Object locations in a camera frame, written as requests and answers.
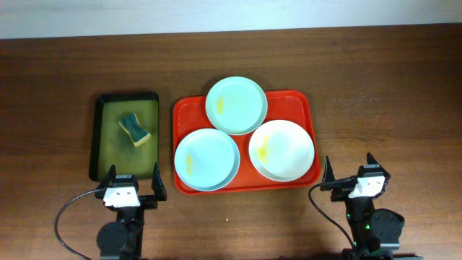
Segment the white plate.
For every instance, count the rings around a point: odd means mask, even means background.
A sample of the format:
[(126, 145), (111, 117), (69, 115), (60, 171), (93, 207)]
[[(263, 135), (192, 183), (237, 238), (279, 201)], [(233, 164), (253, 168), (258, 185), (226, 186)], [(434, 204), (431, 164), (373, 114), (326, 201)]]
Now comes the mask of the white plate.
[(248, 154), (253, 167), (262, 176), (272, 181), (290, 182), (303, 177), (314, 165), (315, 146), (300, 125), (273, 120), (253, 132)]

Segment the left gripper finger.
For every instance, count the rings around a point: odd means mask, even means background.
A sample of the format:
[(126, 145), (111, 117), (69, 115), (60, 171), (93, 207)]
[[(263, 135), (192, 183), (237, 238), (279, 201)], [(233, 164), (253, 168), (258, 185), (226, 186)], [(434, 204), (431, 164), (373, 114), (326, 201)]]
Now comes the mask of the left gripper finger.
[(108, 188), (115, 178), (116, 178), (116, 166), (111, 165), (111, 167), (109, 168), (108, 173), (106, 174), (104, 179), (101, 180), (101, 182), (98, 185), (97, 189), (106, 189), (106, 188)]
[(154, 192), (154, 197), (158, 202), (167, 200), (167, 192), (165, 189), (165, 185), (162, 182), (162, 178), (160, 175), (160, 167), (159, 167), (158, 162), (154, 164), (151, 188)]

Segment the light blue plate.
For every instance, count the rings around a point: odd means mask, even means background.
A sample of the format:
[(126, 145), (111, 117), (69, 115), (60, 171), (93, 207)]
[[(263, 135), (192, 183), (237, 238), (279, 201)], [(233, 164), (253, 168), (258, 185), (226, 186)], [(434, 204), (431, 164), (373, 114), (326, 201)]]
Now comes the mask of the light blue plate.
[(174, 156), (179, 179), (197, 191), (217, 191), (227, 186), (240, 167), (235, 141), (217, 129), (199, 129), (185, 136)]

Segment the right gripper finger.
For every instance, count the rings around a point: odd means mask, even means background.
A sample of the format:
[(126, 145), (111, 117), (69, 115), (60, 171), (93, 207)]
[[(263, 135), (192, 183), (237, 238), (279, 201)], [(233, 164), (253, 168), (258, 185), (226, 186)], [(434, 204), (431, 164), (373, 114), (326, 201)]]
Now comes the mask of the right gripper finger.
[(322, 182), (334, 182), (336, 179), (335, 179), (335, 176), (334, 176), (334, 172), (333, 172), (333, 168), (331, 166), (331, 162), (329, 160), (329, 157), (326, 156), (325, 157), (325, 162), (324, 162), (324, 172), (323, 172), (323, 179), (322, 179)]
[(373, 157), (370, 152), (366, 154), (366, 160), (368, 165), (380, 166), (380, 163)]

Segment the green yellow sponge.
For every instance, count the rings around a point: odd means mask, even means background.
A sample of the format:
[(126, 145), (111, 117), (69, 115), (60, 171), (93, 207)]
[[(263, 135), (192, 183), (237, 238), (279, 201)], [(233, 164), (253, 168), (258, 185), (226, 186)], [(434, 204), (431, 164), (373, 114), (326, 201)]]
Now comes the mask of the green yellow sponge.
[(130, 113), (118, 121), (119, 126), (128, 134), (135, 147), (139, 147), (151, 138), (151, 134), (141, 127), (135, 113)]

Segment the mint green plate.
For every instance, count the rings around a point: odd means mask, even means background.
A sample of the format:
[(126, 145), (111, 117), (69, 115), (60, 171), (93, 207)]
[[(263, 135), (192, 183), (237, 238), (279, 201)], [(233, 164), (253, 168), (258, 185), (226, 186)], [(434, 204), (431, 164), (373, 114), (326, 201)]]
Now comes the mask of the mint green plate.
[(230, 135), (256, 130), (269, 109), (265, 92), (246, 77), (226, 77), (215, 83), (206, 96), (205, 111), (210, 123)]

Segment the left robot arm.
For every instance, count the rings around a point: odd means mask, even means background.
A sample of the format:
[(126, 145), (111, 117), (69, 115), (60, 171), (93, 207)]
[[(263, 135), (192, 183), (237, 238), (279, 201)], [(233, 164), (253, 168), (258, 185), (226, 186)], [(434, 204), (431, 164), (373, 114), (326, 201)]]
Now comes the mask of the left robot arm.
[(167, 200), (157, 163), (154, 164), (151, 188), (152, 194), (139, 195), (135, 175), (118, 175), (116, 167), (110, 167), (95, 194), (106, 208), (116, 213), (116, 220), (103, 225), (97, 234), (101, 259), (141, 258), (144, 213), (158, 208), (159, 202)]

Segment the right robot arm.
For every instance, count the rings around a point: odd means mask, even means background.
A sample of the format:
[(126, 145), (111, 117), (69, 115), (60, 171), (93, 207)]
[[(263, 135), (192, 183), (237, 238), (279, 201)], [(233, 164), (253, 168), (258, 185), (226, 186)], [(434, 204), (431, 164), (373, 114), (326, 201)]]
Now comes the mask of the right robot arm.
[(373, 200), (385, 193), (391, 175), (372, 154), (366, 159), (356, 175), (342, 179), (334, 177), (330, 160), (325, 159), (321, 191), (329, 191), (332, 202), (346, 207), (353, 246), (341, 252), (342, 259), (392, 259), (405, 219), (389, 209), (375, 208)]

